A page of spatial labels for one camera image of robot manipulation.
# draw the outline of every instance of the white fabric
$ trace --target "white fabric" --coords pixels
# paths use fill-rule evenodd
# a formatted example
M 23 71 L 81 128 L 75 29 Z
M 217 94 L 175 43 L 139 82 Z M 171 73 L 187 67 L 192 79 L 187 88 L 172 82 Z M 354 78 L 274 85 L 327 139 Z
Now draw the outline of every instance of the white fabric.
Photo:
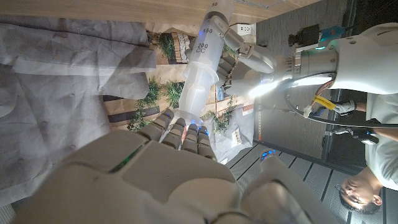
M 398 124 L 398 94 L 368 93 L 366 119 L 372 118 L 383 124 Z M 383 186 L 398 190 L 398 142 L 375 136 L 379 138 L 378 144 L 365 145 L 366 163 Z
M 211 119 L 204 121 L 204 125 L 209 131 L 211 148 L 215 153 L 218 162 L 225 159 L 230 161 L 239 151 L 252 146 L 254 136 L 254 113 L 243 116 L 243 108 L 236 108 L 232 111 L 229 125 L 225 131 L 215 134 L 214 123 Z M 241 144 L 231 147 L 233 142 L 233 132 L 239 129 Z
M 146 47 L 0 24 L 0 93 L 17 99 L 0 117 L 0 207 L 32 195 L 58 162 L 109 133 L 100 95 L 145 97 L 142 71 L 153 68 Z

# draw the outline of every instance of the wooden wall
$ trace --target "wooden wall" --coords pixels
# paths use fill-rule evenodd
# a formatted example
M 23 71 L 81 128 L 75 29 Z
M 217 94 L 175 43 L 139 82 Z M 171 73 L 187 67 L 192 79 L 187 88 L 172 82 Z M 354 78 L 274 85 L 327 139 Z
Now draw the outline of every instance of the wooden wall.
M 268 9 L 235 3 L 231 24 L 253 24 L 319 0 L 251 0 Z M 200 25 L 214 0 L 3 0 L 0 14 L 71 19 Z

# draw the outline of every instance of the plastic syringe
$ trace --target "plastic syringe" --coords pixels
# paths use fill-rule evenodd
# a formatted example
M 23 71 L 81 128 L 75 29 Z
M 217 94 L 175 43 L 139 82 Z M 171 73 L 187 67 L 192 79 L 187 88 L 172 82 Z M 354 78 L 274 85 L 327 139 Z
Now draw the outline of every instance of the plastic syringe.
M 229 24 L 233 6 L 233 0 L 212 3 L 201 25 L 188 65 L 182 73 L 185 85 L 179 110 L 175 114 L 189 123 L 200 123 L 199 116 L 206 106 L 210 87 L 218 81 L 216 71 L 223 53 L 224 40 L 213 28 L 210 19 L 216 15 Z

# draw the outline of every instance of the cable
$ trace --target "cable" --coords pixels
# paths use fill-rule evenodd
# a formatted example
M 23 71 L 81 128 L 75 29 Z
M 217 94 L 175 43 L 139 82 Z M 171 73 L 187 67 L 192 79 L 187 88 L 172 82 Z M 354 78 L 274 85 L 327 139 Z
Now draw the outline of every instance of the cable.
M 300 111 L 299 109 L 297 109 L 296 107 L 293 106 L 293 104 L 290 102 L 289 100 L 289 93 L 287 91 L 287 89 L 284 90 L 284 99 L 287 103 L 287 106 L 289 106 L 289 108 L 296 112 L 297 114 L 301 115 L 304 117 L 304 112 Z M 329 119 L 322 119 L 322 118 L 316 118 L 314 116 L 308 116 L 308 119 L 313 120 L 313 121 L 317 121 L 317 122 L 321 122 L 321 123 L 325 123 L 325 124 L 332 124 L 332 125 L 338 125 L 338 126 L 347 126 L 347 127 L 357 127 L 357 128 L 398 128 L 398 124 L 369 124 L 366 122 L 358 122 L 358 123 L 346 123 L 346 122 L 341 122 L 341 121 L 332 121 Z
M 320 72 L 320 73 L 316 73 L 316 74 L 312 74 L 312 75 L 307 75 L 306 77 L 300 77 L 300 78 L 296 78 L 296 79 L 286 79 L 279 83 L 278 89 L 280 89 L 280 90 L 288 89 L 292 86 L 296 86 L 294 84 L 295 84 L 295 82 L 297 82 L 299 80 L 314 77 L 317 75 L 328 75 L 329 77 L 331 77 L 332 80 L 334 80 L 336 77 L 336 72 Z
M 330 80 L 328 82 L 326 82 L 325 84 L 323 84 L 321 87 L 319 87 L 319 89 L 317 90 L 317 92 L 315 92 L 315 97 L 321 95 L 321 93 L 323 91 L 325 91 L 331 84 L 333 84 L 335 81 L 334 80 Z M 313 105 L 315 104 L 315 100 L 312 100 L 311 102 L 311 108 L 313 107 Z

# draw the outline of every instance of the yellow tag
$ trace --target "yellow tag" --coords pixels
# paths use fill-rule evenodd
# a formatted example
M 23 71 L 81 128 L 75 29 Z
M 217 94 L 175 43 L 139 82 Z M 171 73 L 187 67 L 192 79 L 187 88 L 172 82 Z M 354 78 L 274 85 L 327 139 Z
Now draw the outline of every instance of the yellow tag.
M 322 104 L 323 106 L 326 106 L 326 108 L 328 108 L 329 110 L 333 110 L 336 107 L 334 103 L 330 102 L 322 96 L 315 96 L 313 100 L 317 103 Z

